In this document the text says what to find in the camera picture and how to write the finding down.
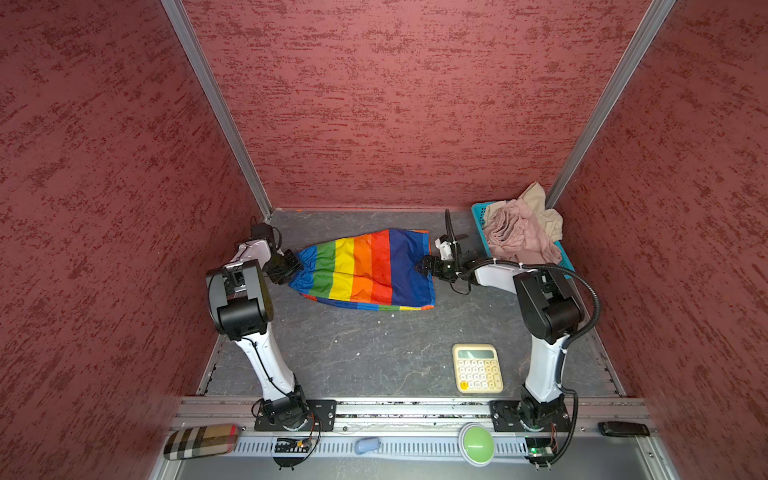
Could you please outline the teal plastic basket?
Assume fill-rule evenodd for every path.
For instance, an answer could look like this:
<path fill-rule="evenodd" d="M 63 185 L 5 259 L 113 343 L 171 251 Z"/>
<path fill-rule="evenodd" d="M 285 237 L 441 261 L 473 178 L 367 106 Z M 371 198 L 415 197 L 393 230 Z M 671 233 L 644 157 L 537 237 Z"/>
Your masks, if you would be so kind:
<path fill-rule="evenodd" d="M 482 241 L 482 244 L 483 244 L 483 247 L 484 247 L 484 250 L 485 250 L 485 253 L 486 253 L 487 256 L 489 256 L 491 254 L 491 252 L 490 252 L 490 248 L 488 246 L 487 239 L 486 239 L 486 236 L 484 234 L 483 228 L 484 228 L 484 225 L 485 225 L 486 209 L 490 205 L 491 205 L 491 202 L 482 202 L 482 203 L 475 203 L 475 204 L 473 204 L 471 206 L 471 213 L 472 213 L 473 218 L 474 218 L 476 229 L 478 231 L 478 234 L 480 236 L 480 239 Z M 559 265 L 561 267 L 573 270 L 574 269 L 573 264 L 572 264 L 570 258 L 568 257 L 568 255 L 566 253 L 566 250 L 562 246 L 561 242 L 560 241 L 555 241 L 554 245 L 556 246 L 556 248 L 561 253 L 561 262 L 559 263 Z"/>

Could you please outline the rainbow striped shorts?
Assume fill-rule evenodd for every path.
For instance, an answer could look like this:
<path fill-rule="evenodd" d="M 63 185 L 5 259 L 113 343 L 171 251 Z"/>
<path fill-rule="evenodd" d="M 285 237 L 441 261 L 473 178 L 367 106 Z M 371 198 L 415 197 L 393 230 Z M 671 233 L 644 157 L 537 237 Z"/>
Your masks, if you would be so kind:
<path fill-rule="evenodd" d="M 431 254 L 429 232 L 389 228 L 319 243 L 297 254 L 289 286 L 318 303 L 366 311 L 423 311 L 436 303 L 431 274 L 416 270 Z"/>

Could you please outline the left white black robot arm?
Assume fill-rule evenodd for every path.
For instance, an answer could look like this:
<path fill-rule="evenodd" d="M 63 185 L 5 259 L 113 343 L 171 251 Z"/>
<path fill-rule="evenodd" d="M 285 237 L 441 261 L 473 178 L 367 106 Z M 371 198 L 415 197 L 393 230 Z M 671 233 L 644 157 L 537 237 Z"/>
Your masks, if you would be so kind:
<path fill-rule="evenodd" d="M 240 348 L 259 380 L 258 415 L 275 428 L 298 431 L 311 412 L 272 334 L 274 308 L 264 277 L 264 268 L 277 256 L 266 239 L 240 244 L 228 263 L 206 273 L 207 308 L 218 334 Z"/>

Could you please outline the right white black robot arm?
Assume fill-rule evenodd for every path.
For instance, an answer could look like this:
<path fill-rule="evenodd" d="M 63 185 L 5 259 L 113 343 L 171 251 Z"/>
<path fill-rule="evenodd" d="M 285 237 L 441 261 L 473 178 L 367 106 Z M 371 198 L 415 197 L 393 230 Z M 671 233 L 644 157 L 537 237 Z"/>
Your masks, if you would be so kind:
<path fill-rule="evenodd" d="M 574 270 L 551 263 L 526 264 L 492 257 L 463 265 L 427 255 L 414 270 L 448 282 L 492 287 L 517 296 L 523 323 L 531 335 L 528 375 L 516 416 L 529 431 L 540 431 L 556 420 L 568 418 L 563 386 L 567 351 L 593 328 L 600 314 L 596 291 Z"/>

